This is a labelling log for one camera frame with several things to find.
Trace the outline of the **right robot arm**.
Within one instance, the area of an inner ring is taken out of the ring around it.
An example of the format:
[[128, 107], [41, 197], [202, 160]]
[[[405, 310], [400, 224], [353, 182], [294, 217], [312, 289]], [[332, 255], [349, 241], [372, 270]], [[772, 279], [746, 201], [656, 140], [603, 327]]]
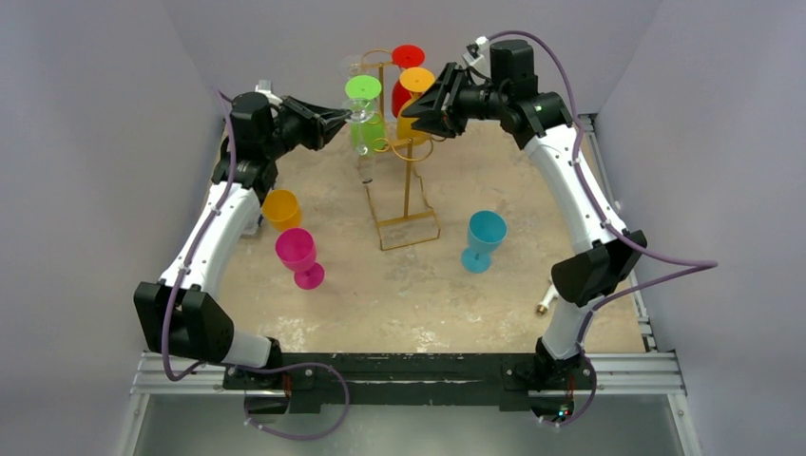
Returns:
[[538, 87], [534, 48], [542, 42], [510, 30], [468, 45], [465, 63], [448, 63], [435, 83], [402, 109], [413, 129], [442, 138], [470, 120], [496, 121], [540, 171], [559, 205], [573, 255], [552, 266], [559, 307], [536, 342], [531, 375], [555, 387], [582, 367], [593, 315], [636, 266], [646, 247], [609, 207], [580, 150], [572, 96]]

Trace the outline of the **blue wine glass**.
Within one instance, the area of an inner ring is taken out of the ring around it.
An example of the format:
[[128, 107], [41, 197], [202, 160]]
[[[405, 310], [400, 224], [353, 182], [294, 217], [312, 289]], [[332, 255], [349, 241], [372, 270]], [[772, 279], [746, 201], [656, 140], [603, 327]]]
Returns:
[[470, 273], [482, 274], [491, 264], [491, 254], [496, 251], [508, 235], [505, 220], [497, 213], [484, 210], [470, 217], [467, 242], [460, 261]]

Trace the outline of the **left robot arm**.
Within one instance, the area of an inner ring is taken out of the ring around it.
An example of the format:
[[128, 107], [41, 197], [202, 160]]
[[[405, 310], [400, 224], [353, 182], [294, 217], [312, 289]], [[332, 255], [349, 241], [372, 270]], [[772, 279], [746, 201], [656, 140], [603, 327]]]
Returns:
[[300, 146], [322, 149], [352, 113], [266, 89], [219, 99], [219, 160], [199, 219], [160, 277], [137, 286], [133, 302], [147, 347], [161, 355], [169, 380], [203, 364], [238, 366], [259, 388], [270, 389], [283, 375], [283, 363], [272, 355], [276, 343], [237, 329], [217, 301], [222, 275], [276, 183], [278, 160]]

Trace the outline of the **pink wine glass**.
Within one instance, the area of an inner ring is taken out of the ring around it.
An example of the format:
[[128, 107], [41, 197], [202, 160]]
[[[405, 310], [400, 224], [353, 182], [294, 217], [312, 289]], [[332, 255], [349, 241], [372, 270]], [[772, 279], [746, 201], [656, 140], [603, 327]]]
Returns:
[[313, 290], [324, 281], [324, 268], [317, 262], [317, 246], [307, 230], [297, 227], [282, 232], [275, 243], [275, 252], [283, 266], [293, 273], [300, 289]]

